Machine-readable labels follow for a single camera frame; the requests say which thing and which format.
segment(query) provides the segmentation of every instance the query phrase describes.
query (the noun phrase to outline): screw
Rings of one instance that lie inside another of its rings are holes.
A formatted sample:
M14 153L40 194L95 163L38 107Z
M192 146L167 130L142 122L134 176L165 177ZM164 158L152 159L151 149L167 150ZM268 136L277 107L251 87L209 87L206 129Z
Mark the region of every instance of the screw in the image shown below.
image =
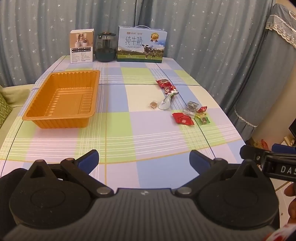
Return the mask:
M98 194L106 195L111 192L111 189L109 187L100 187L96 190Z
M183 195L190 194L192 192L191 188L189 187L180 187L178 188L178 192Z

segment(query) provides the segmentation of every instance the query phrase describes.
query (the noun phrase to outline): green cushion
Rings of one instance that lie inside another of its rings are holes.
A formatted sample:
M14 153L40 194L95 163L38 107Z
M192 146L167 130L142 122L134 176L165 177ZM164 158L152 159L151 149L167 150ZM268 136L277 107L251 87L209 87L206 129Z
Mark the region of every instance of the green cushion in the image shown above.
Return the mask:
M12 108L8 106L5 99L0 94L0 128L11 111L12 111Z

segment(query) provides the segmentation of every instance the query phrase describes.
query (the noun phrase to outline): product box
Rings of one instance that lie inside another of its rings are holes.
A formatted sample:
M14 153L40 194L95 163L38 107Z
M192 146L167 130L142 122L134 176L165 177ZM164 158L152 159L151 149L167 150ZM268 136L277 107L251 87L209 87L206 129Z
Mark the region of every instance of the product box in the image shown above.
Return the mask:
M72 64L93 61L94 29L70 32L70 59Z
M167 32L119 26L117 61L161 63Z

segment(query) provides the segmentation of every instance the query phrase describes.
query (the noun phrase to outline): sofa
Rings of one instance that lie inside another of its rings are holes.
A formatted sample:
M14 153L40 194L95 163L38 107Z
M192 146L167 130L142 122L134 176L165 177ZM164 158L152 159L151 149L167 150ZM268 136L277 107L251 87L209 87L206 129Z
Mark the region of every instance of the sofa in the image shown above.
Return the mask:
M18 85L5 88L0 86L0 93L6 100L7 104L12 108L12 111L9 113L3 125L0 127L0 148L14 120L16 119L18 113L20 112L26 100L28 99L33 86L33 84Z

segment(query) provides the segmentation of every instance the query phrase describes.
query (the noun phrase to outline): box handle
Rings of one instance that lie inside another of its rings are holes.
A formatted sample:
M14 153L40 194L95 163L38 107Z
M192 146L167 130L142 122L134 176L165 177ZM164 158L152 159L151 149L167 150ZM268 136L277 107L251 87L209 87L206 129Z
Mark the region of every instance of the box handle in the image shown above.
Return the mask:
M140 27L140 28L142 28L142 27L146 27L146 28L148 28L148 29L151 29L151 28L149 28L149 27L147 27L147 26L145 26L145 25L138 25L138 26L135 26L135 28L137 28L137 27Z

